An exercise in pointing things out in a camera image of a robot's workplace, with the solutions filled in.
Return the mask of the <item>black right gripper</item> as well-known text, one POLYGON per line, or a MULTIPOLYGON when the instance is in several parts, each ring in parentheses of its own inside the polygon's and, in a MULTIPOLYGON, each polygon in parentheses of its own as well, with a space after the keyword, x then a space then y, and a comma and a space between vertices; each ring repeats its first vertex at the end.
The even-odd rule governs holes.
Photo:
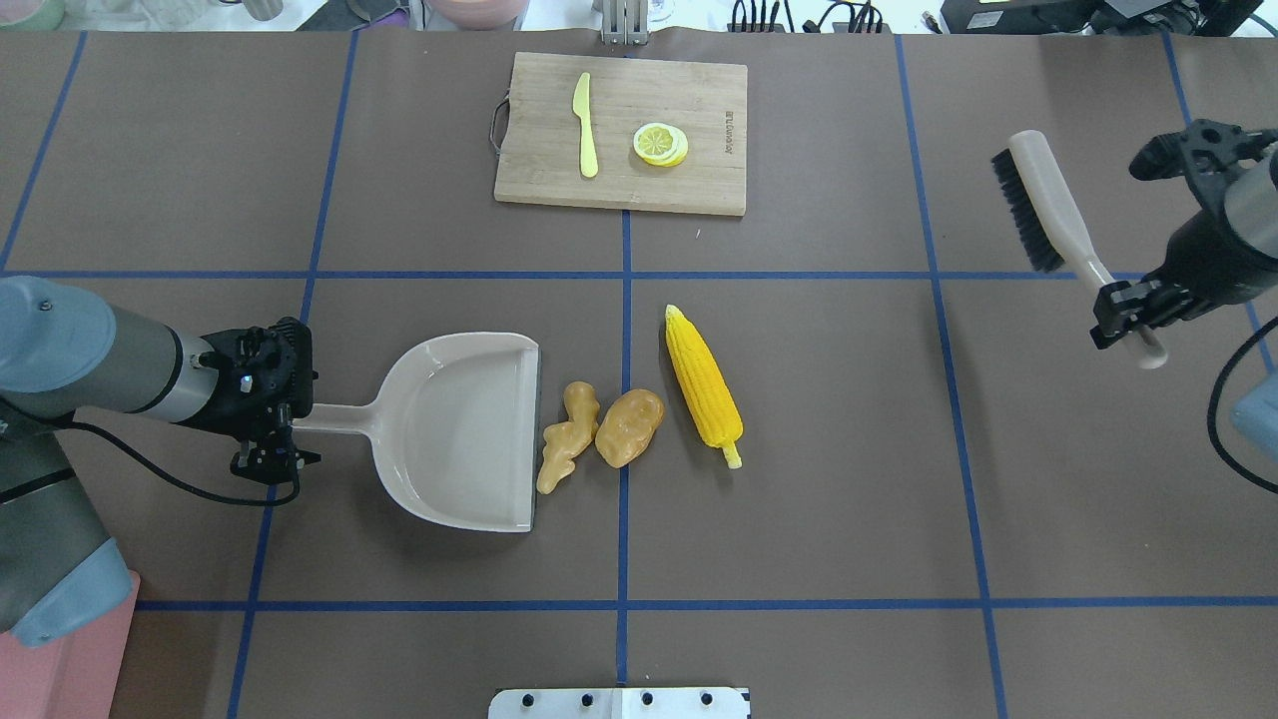
POLYGON ((1172 234, 1163 264, 1143 282, 1098 290, 1089 332, 1097 350, 1140 327, 1166 327, 1182 307, 1246 304, 1275 289, 1275 135, 1273 128, 1246 132, 1199 119, 1137 151, 1132 178, 1183 178, 1199 209, 1172 234))

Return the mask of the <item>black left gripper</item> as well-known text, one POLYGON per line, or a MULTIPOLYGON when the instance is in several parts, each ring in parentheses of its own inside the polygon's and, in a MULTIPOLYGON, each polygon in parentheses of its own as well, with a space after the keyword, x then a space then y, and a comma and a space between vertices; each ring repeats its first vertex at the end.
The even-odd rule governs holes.
POLYGON ((230 473, 256 483, 288 483, 322 453, 294 441, 293 419, 314 410, 314 336, 293 315, 268 327, 204 335, 199 367, 219 373, 196 428, 236 439, 230 473))

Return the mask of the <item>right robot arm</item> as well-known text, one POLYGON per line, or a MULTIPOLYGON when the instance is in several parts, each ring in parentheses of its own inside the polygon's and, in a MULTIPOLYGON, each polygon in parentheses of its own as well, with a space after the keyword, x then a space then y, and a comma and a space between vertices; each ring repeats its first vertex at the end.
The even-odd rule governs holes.
POLYGON ((1130 163, 1137 181, 1185 178, 1199 209, 1169 236, 1164 259, 1140 282, 1105 284, 1091 312, 1100 350, 1137 328, 1160 329, 1252 301, 1277 284, 1273 128, 1194 120, 1146 140, 1130 163))

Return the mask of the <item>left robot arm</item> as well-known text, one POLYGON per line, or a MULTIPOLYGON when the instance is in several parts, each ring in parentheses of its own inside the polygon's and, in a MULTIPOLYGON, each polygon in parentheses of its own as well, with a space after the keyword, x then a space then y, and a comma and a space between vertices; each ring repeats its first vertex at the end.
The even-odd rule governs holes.
POLYGON ((109 442, 187 494, 271 508, 300 496, 318 453, 294 442, 314 409, 314 337, 285 315, 267 327, 193 336, 35 275, 1 284, 3 631, 26 647, 74 633, 132 595, 133 579, 60 433, 109 442), (83 407, 144 415, 236 441, 230 473, 279 497, 216 494, 183 481, 83 407))

